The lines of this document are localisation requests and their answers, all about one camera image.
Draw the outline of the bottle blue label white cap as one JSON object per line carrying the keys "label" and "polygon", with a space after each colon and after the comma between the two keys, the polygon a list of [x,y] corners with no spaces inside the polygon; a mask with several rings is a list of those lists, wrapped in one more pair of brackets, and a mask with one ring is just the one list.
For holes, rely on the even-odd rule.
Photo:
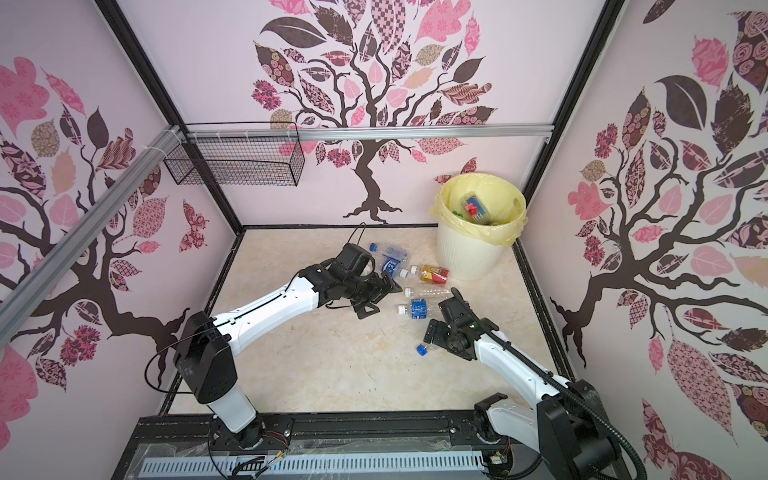
{"label": "bottle blue label white cap", "polygon": [[397,306],[397,313],[413,320],[432,319],[441,315],[439,302],[429,298],[414,298]]}

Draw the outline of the small bottle blue cap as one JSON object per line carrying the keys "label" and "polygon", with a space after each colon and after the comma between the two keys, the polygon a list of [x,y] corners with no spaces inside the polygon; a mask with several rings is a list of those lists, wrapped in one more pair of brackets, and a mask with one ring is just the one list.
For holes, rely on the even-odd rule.
{"label": "small bottle blue cap", "polygon": [[434,346],[429,343],[421,343],[416,347],[416,351],[420,356],[426,356],[434,349]]}

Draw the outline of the Fiji bottle red flower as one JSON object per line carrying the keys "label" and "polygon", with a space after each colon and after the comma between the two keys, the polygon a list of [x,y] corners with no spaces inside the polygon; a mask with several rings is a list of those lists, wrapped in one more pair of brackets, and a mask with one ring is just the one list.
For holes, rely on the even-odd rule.
{"label": "Fiji bottle red flower", "polygon": [[486,207],[476,194],[471,193],[463,197],[462,207],[468,221],[479,225],[489,225],[491,223]]}

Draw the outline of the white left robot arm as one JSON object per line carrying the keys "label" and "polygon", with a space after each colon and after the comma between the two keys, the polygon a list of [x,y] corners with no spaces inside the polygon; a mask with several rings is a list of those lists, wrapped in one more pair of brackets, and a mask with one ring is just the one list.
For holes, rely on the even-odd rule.
{"label": "white left robot arm", "polygon": [[360,319],[379,312],[378,303],[402,287],[389,273],[356,275],[329,263],[297,272],[291,281],[235,310],[188,321],[174,355],[175,367],[195,397],[233,434],[258,428],[258,412],[238,385],[235,357],[285,322],[346,299]]}

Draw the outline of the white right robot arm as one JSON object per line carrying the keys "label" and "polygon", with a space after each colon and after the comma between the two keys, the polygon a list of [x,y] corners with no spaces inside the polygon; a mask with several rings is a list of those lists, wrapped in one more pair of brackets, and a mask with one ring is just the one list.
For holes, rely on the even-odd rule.
{"label": "white right robot arm", "polygon": [[474,407],[473,430],[488,444],[514,440],[536,452],[556,479],[592,479],[621,458],[618,434],[594,390],[545,369],[499,327],[474,313],[457,288],[438,303],[424,341],[500,375],[526,402],[494,394]]}

